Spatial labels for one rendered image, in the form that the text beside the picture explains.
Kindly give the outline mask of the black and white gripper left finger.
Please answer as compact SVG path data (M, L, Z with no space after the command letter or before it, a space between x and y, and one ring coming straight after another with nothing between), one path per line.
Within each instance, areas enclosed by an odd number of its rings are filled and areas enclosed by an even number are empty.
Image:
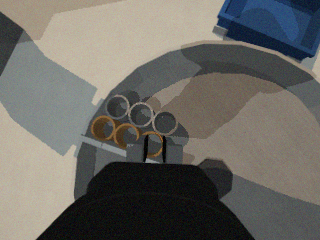
M126 162L146 162L148 154L148 135L141 135L136 142L127 144Z

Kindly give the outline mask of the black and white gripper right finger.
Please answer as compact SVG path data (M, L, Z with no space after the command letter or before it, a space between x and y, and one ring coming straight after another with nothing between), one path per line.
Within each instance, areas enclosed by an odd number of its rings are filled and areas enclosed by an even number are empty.
M163 163L182 164L183 146L175 144L170 136L163 136L162 157Z

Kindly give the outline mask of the blue square tray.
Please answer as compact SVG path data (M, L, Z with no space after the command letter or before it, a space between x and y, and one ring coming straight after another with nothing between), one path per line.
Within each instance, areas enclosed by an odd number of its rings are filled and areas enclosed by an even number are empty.
M320 0L225 0L217 18L214 33L279 51L299 64L320 44Z

